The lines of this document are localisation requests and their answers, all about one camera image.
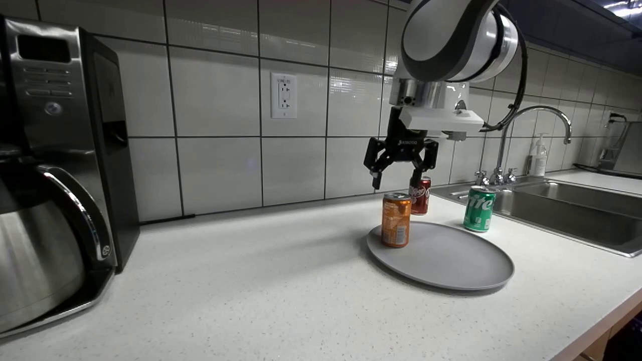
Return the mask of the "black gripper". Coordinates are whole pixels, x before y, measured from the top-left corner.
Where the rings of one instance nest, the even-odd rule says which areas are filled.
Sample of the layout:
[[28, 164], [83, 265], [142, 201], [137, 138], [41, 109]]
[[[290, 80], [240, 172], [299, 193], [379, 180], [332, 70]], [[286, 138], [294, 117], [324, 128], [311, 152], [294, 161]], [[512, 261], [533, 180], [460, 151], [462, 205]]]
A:
[[418, 189], [423, 172], [436, 166], [440, 143], [429, 138], [425, 131], [411, 131], [401, 120], [401, 106], [390, 112], [388, 136], [384, 141], [370, 138], [364, 166], [371, 172], [374, 189], [381, 189], [381, 172], [394, 162], [411, 162], [414, 172], [409, 187]]

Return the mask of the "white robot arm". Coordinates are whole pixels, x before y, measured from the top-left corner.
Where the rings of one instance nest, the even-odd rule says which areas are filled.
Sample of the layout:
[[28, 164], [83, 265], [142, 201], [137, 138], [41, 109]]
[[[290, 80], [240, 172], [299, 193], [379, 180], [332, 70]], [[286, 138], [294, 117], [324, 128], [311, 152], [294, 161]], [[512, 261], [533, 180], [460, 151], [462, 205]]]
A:
[[364, 166], [379, 189], [395, 162], [414, 166], [411, 184], [436, 166], [438, 135], [500, 131], [470, 105], [470, 87], [500, 76], [523, 36], [500, 0], [414, 0], [400, 36], [400, 61], [384, 138], [371, 138]]

